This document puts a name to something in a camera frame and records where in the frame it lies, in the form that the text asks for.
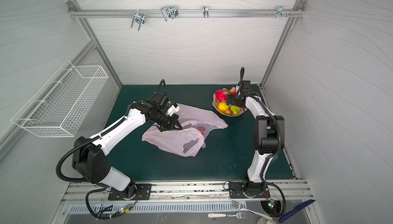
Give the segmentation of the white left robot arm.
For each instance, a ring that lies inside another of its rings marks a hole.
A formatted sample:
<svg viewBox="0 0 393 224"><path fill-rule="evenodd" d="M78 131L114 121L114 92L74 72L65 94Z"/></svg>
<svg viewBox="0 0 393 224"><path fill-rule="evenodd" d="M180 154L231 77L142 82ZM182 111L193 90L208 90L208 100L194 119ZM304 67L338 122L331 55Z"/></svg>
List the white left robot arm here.
<svg viewBox="0 0 393 224"><path fill-rule="evenodd" d="M110 152L137 128L150 122L160 132L180 131L179 106L170 101L162 79L158 88L146 100L131 103L125 114L113 124L89 138L80 137L73 149L56 165L58 178L66 182L89 182L104 189L115 189L124 199L131 199L137 191L129 176L113 167L107 159Z"/></svg>

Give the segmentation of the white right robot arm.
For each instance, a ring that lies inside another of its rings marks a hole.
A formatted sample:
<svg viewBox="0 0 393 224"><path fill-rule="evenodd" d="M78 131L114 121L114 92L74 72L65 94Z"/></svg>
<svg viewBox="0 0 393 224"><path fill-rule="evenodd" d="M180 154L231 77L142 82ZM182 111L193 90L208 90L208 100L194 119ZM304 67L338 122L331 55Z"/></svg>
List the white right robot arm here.
<svg viewBox="0 0 393 224"><path fill-rule="evenodd" d="M245 68L240 70L240 80L235 93L227 98L228 105L234 105L251 112L255 119L252 143L254 156L242 181L242 192L245 197L258 197L268 191L269 187L278 190L281 200L276 200L270 209L272 217L282 217L286 210L286 199L283 191L276 184L266 180L267 170L272 160L279 156L285 145L285 120L272 113L260 95L252 91L251 81L244 80Z"/></svg>

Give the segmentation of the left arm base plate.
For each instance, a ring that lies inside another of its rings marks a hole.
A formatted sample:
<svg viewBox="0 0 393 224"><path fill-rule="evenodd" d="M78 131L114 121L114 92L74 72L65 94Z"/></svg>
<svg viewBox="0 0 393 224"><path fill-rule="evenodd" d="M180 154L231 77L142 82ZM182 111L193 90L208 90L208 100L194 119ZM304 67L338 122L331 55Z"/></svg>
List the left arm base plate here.
<svg viewBox="0 0 393 224"><path fill-rule="evenodd" d="M108 200L149 200L152 184L133 184L124 191L110 190Z"/></svg>

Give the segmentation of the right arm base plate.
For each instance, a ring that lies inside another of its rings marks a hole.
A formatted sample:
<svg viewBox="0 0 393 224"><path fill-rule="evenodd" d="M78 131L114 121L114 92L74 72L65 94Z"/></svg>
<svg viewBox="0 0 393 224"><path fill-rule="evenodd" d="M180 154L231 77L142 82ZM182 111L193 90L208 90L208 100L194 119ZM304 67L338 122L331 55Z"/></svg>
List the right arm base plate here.
<svg viewBox="0 0 393 224"><path fill-rule="evenodd" d="M224 188L231 199L270 198L269 188L264 183L226 182Z"/></svg>

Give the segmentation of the pink plastic bag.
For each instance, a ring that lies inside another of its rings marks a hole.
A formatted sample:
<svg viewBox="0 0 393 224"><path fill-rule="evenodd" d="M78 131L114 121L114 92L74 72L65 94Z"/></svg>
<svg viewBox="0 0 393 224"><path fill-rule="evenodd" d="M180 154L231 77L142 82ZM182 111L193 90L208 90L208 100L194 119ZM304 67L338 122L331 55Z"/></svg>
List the pink plastic bag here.
<svg viewBox="0 0 393 224"><path fill-rule="evenodd" d="M205 139L215 129L226 129L228 124L210 110L179 104L177 112L181 131L160 132L151 126L143 135L142 141L158 147L160 150L182 157L195 157L201 148L206 147ZM206 128L206 132L197 130L199 126Z"/></svg>

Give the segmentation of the red fruit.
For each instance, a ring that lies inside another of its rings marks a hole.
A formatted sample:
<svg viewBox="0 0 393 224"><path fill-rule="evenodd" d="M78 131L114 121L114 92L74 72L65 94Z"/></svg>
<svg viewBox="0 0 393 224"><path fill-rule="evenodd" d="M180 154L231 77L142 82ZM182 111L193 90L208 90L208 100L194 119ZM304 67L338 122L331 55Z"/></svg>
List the red fruit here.
<svg viewBox="0 0 393 224"><path fill-rule="evenodd" d="M199 126L199 127L197 128L197 130L198 130L199 132L201 132L201 133L206 132L206 128L203 127L203 126Z"/></svg>

